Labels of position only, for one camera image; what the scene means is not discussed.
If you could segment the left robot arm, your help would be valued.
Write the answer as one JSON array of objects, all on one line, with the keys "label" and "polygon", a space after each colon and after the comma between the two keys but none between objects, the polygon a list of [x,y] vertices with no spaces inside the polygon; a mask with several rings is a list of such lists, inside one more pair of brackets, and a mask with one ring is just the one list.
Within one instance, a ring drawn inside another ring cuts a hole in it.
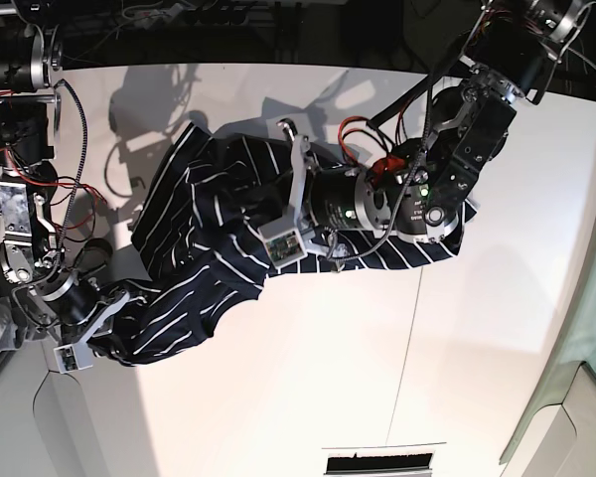
[{"label": "left robot arm", "polygon": [[464,222],[483,167],[504,147],[518,99],[539,103],[583,29],[588,1],[489,1],[468,37],[432,72],[372,118],[352,116],[384,150],[366,166],[350,151],[333,169],[280,121],[292,182],[282,216],[260,228],[277,268],[318,255],[336,267],[403,241],[443,245]]}]

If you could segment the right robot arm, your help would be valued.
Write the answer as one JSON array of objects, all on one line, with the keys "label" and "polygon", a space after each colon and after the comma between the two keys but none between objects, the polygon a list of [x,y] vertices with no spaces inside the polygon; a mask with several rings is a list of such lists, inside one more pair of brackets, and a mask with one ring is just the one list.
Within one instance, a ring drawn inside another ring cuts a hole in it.
[{"label": "right robot arm", "polygon": [[78,191],[93,204],[103,200],[79,175],[60,176],[52,164],[49,132],[60,119],[49,117],[48,107],[61,98],[43,91],[52,85],[60,54],[56,33],[35,24],[0,41],[0,251],[9,287],[0,297],[0,352],[51,335],[61,356],[82,349],[122,354],[119,333],[130,321],[129,306],[144,303],[143,292],[127,281],[97,284],[112,257],[103,238],[79,239],[81,249],[68,261],[69,224],[52,217],[59,188],[69,190],[69,201]]}]

